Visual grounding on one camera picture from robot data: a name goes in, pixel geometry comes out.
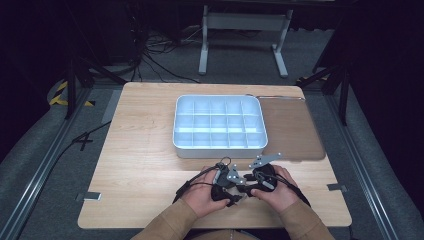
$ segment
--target metal frame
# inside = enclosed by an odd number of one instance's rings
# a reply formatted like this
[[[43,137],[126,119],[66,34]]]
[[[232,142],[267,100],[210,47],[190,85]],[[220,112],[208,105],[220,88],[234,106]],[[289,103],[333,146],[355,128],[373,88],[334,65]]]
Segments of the metal frame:
[[[240,29],[240,30],[260,30],[279,31],[280,37],[277,44],[273,44],[272,51],[277,63],[280,76],[288,77],[287,68],[284,64],[281,49],[287,35],[293,10],[288,10],[286,15],[266,15],[266,14],[235,14],[235,13],[214,13],[208,11],[208,6],[203,7],[202,22],[202,50],[200,52],[199,74],[205,75],[208,64],[208,29]]]
[[[13,210],[12,215],[9,217],[9,220],[6,222],[5,226],[0,232],[1,240],[19,238],[19,235],[21,234],[26,221],[31,215],[32,209],[35,207],[38,197],[40,196],[41,191],[47,182],[49,173],[56,165],[63,141],[69,132],[72,123],[77,118],[78,112],[83,108],[85,102],[87,101],[90,92],[90,88],[84,88],[80,91],[74,113],[69,116],[68,120],[64,120],[60,126],[60,129],[56,134],[52,144],[50,145],[49,150],[44,156],[40,166],[38,167],[31,181],[28,183],[21,199]]]

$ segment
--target handheld controller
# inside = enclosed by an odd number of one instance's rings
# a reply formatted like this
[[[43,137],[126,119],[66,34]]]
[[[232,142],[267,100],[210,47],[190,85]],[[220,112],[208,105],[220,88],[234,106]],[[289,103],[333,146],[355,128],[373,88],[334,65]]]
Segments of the handheld controller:
[[[243,178],[239,176],[236,164],[233,164],[231,169],[228,167],[231,164],[231,158],[222,158],[221,161],[214,167],[210,167],[207,170],[202,171],[197,176],[187,181],[180,189],[178,189],[174,202],[177,201],[178,198],[180,198],[184,192],[192,186],[191,183],[196,178],[206,174],[211,170],[217,170],[212,183],[211,198],[214,201],[229,199],[230,202],[227,204],[227,207],[236,204],[238,201],[243,199],[245,195],[252,197],[252,189],[272,192],[277,187],[279,181],[287,184],[289,188],[292,189],[305,203],[310,205],[300,189],[290,184],[282,176],[275,173],[274,167],[270,164],[270,162],[280,158],[281,153],[275,155],[257,156],[253,163],[249,165],[249,168],[253,169],[252,174],[246,174],[243,176]],[[225,164],[223,163],[224,159],[229,159],[230,162]],[[238,193],[231,194],[229,191],[233,189],[237,189]]]

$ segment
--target gray floor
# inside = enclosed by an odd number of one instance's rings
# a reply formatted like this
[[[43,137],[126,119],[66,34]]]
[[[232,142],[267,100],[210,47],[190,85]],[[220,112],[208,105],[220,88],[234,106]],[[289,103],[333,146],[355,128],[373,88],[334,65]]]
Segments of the gray floor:
[[[288,33],[283,47],[284,60],[289,72],[287,79],[279,76],[270,51],[271,43],[277,39],[274,33],[213,34],[209,46],[208,71],[205,76],[197,74],[200,56],[199,38],[191,38],[189,45],[180,46],[170,53],[151,56],[169,71],[202,83],[294,85],[299,77],[312,75],[312,68],[331,34],[332,31],[303,30]],[[172,76],[150,60],[141,63],[140,76],[136,73],[133,80],[191,82]],[[130,80],[132,73],[122,77]],[[95,106],[82,107],[78,112],[61,149],[70,144],[72,139],[110,119],[116,104],[114,100],[119,96],[121,88],[109,80],[97,81],[87,99],[95,101]],[[52,91],[46,99],[50,100],[56,89],[57,85],[52,86]],[[347,188],[344,197],[353,219],[351,228],[353,236],[357,239],[389,239],[385,237],[384,229],[376,220],[378,214],[370,206],[367,189],[356,171],[351,148],[345,143],[343,132],[337,127],[338,120],[333,116],[331,102],[337,101],[337,94],[328,97],[305,89],[305,95],[336,177],[339,183]],[[63,124],[65,114],[65,106],[53,105],[0,165],[2,228],[48,152]],[[397,238],[422,239],[424,226],[421,216],[387,163],[353,92],[349,93],[347,121],[348,127],[343,130],[350,133]],[[87,144],[84,151],[81,151],[81,144],[74,144],[59,159],[19,239],[128,239],[139,231],[139,229],[83,230],[77,225],[82,202],[76,201],[75,198],[88,189],[107,130],[108,126],[105,126],[90,134],[93,143]],[[350,238],[348,228],[330,228],[330,231],[336,239]]]

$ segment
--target sleeve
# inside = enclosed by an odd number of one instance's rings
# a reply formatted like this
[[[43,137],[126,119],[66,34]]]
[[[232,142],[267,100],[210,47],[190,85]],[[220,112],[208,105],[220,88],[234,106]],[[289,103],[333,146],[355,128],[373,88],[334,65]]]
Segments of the sleeve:
[[[292,240],[334,239],[318,215],[298,200],[279,214]]]
[[[184,200],[179,199],[154,218],[132,240],[183,239],[196,220],[197,215],[193,209]]]

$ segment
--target white table leg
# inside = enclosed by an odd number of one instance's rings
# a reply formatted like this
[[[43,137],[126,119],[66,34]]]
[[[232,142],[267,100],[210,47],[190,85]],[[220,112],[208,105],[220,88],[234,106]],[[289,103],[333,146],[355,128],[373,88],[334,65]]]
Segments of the white table leg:
[[[284,64],[284,60],[283,60],[283,55],[281,54],[281,49],[283,48],[283,43],[287,35],[287,30],[289,29],[292,14],[293,14],[293,10],[287,11],[286,18],[281,27],[280,40],[278,42],[278,45],[272,44],[272,50],[274,52],[275,61],[277,63],[278,71],[280,72],[280,76],[282,78],[288,77],[286,65]]]
[[[202,23],[202,50],[200,52],[199,74],[205,75],[208,65],[208,6],[203,7],[203,23]]]

